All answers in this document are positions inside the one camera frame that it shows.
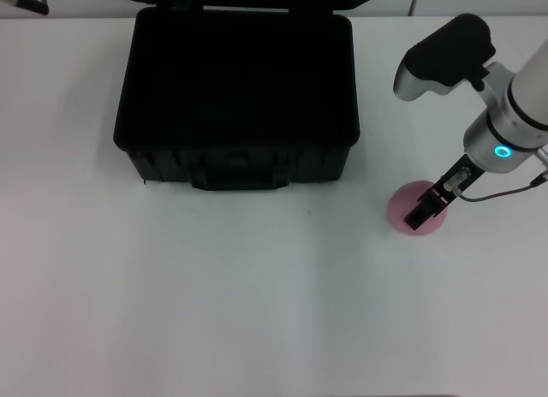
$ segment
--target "pink disc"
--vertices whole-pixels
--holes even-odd
[[[419,202],[417,199],[431,187],[431,181],[412,181],[398,189],[388,203],[387,217],[390,224],[399,232],[410,236],[424,236],[438,230],[447,217],[447,209],[436,217],[431,217],[417,230],[412,230],[403,219]]]

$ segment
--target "white tabletop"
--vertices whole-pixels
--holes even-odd
[[[0,395],[548,395],[546,188],[457,201],[424,238],[385,221],[483,110],[468,84],[392,93],[447,20],[354,19],[342,179],[262,193],[143,185],[112,142],[134,21],[0,21]],[[486,20],[514,70],[548,35],[548,17]]]

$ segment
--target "black case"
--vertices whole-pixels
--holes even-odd
[[[360,137],[353,53],[349,20],[323,10],[143,9],[114,141],[145,181],[335,181]]]

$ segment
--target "glowing blue ring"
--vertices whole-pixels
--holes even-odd
[[[495,148],[495,154],[502,159],[507,159],[512,156],[512,150],[506,146],[497,146]]]

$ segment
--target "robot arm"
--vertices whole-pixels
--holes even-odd
[[[469,80],[486,105],[465,132],[466,154],[406,216],[413,230],[462,197],[485,172],[509,173],[532,155],[548,168],[542,150],[548,144],[548,41],[517,74],[498,62],[485,68],[494,54],[488,26],[477,16],[460,15],[409,50],[400,64],[394,92],[402,100],[427,91],[446,95]],[[519,191],[539,186],[547,176],[548,171]]]

